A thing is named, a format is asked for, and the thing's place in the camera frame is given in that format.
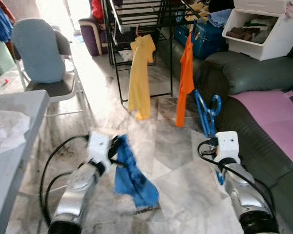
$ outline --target blue cloth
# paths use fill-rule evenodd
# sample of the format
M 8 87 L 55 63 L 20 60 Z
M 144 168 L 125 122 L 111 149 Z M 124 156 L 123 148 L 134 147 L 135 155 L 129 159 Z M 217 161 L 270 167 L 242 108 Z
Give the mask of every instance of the blue cloth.
M 0 7 L 0 41 L 7 43 L 11 39 L 13 26 Z
M 17 48 L 29 78 L 36 83 L 55 83 L 63 79 L 65 64 L 58 50 L 56 35 L 42 19 L 23 19 L 13 30 Z
M 115 192 L 133 197 L 137 208 L 152 208 L 159 206 L 159 193 L 156 187 L 141 173 L 125 135 L 118 149 L 117 160 L 127 164 L 127 167 L 116 168 Z
M 216 28 L 220 28 L 227 23 L 230 13 L 231 9 L 210 13 L 208 16 L 209 22 Z

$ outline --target blue suitcase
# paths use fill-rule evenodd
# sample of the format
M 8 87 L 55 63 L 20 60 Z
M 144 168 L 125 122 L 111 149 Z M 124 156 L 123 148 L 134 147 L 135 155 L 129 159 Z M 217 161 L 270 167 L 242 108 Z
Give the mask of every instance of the blue suitcase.
M 227 51 L 226 39 L 222 37 L 223 28 L 216 28 L 211 23 L 197 24 L 193 42 L 193 54 L 198 59 L 206 59 L 209 55 L 219 51 Z M 186 45 L 189 29 L 184 25 L 178 25 L 175 29 L 175 38 Z

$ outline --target purple chair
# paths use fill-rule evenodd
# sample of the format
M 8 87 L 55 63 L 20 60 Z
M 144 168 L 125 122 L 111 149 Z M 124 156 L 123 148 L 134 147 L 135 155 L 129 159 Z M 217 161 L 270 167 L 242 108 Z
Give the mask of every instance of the purple chair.
M 89 0 L 90 12 L 92 11 L 91 0 Z M 105 24 L 99 23 L 96 18 L 89 16 L 78 21 L 84 42 L 91 56 L 107 54 Z

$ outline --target red cloth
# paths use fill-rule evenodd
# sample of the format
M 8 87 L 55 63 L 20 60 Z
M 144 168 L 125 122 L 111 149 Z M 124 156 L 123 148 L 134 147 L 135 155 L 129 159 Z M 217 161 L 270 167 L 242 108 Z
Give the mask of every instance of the red cloth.
M 92 16 L 96 18 L 99 23 L 103 22 L 103 11 L 100 0 L 92 0 Z

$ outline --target pink cushion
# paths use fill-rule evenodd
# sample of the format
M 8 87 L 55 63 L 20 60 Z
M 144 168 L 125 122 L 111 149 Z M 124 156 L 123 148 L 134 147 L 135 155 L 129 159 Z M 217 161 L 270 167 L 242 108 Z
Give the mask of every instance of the pink cushion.
M 252 91 L 233 95 L 258 125 L 293 162 L 293 102 L 278 91 Z

